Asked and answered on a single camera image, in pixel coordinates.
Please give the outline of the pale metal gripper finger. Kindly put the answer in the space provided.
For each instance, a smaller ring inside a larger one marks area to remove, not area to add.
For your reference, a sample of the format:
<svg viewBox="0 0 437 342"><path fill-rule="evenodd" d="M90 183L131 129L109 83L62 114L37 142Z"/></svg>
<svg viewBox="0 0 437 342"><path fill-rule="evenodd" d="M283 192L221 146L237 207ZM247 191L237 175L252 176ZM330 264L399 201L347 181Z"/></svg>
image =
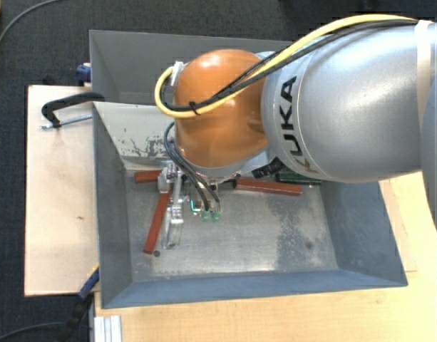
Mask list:
<svg viewBox="0 0 437 342"><path fill-rule="evenodd" d="M157 181L159 193L167 193L170 189L170 186L175 183L177 178L177 165L174 162L163 162Z"/></svg>
<svg viewBox="0 0 437 342"><path fill-rule="evenodd" d="M163 249L173 249L180 245L184 225L182 205L171 205L164 216Z"/></svg>

